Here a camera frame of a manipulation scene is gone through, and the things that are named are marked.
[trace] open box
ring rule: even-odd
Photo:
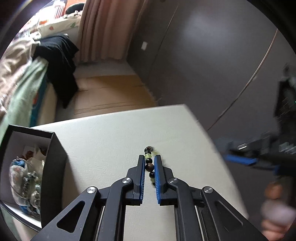
[[[13,159],[21,157],[25,146],[46,149],[41,196],[40,216],[24,214],[15,203],[10,189],[9,167]],[[63,177],[67,154],[54,132],[10,125],[0,146],[0,204],[13,217],[28,227],[40,231],[62,211]]]

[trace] green blanket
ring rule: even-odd
[[[33,99],[40,88],[47,66],[47,60],[37,57],[20,79],[0,124],[0,142],[9,125],[30,126]]]

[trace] metal screw head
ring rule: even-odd
[[[129,177],[125,177],[121,180],[123,183],[127,184],[131,182],[131,179]]]
[[[175,178],[175,177],[171,177],[168,181],[169,181],[170,183],[177,183],[177,182],[178,182],[178,179]]]
[[[211,187],[204,187],[204,192],[205,193],[212,193],[213,192],[213,188],[211,188]]]
[[[95,187],[89,187],[87,189],[87,192],[90,193],[90,194],[94,193],[95,191],[96,191],[96,188]]]

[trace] mattress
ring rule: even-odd
[[[45,90],[42,104],[38,112],[37,126],[53,123],[55,120],[56,108],[57,95],[54,91],[52,83],[49,83]]]

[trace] green bead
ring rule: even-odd
[[[145,158],[147,159],[147,158],[151,158],[152,156],[151,156],[151,154],[150,153],[147,153],[147,154],[145,154]]]

